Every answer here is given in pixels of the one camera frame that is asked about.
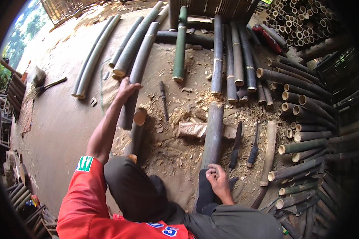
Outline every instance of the man's right hand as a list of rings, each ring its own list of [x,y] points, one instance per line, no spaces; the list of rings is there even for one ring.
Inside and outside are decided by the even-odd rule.
[[[210,182],[213,192],[221,199],[223,204],[234,205],[226,172],[220,165],[216,164],[210,164],[208,168],[206,179]]]

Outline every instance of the hand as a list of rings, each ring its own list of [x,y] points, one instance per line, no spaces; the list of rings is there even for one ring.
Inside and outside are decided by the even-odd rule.
[[[116,98],[124,104],[135,90],[142,89],[142,87],[140,83],[130,84],[129,77],[125,77],[121,81]]]
[[[234,200],[229,189],[229,180],[226,172],[220,165],[210,164],[206,171],[206,179],[210,182],[213,192],[221,199],[223,204],[233,205]]]

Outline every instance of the red cloth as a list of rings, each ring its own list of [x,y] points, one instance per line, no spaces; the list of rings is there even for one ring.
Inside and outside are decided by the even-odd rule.
[[[109,217],[102,164],[93,158],[89,172],[75,171],[58,215],[57,233],[64,238],[195,238],[184,225],[163,221],[136,223]]]

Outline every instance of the stack of bamboo tubes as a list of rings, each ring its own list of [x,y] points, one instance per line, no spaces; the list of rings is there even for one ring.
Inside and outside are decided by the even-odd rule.
[[[263,24],[297,50],[316,45],[339,31],[338,17],[324,0],[276,0]]]

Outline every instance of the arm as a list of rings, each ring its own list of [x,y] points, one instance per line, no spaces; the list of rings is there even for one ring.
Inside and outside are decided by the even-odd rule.
[[[103,165],[108,161],[122,105],[136,89],[141,88],[139,83],[130,84],[129,77],[122,80],[118,94],[89,139],[86,148],[87,156],[95,157]]]

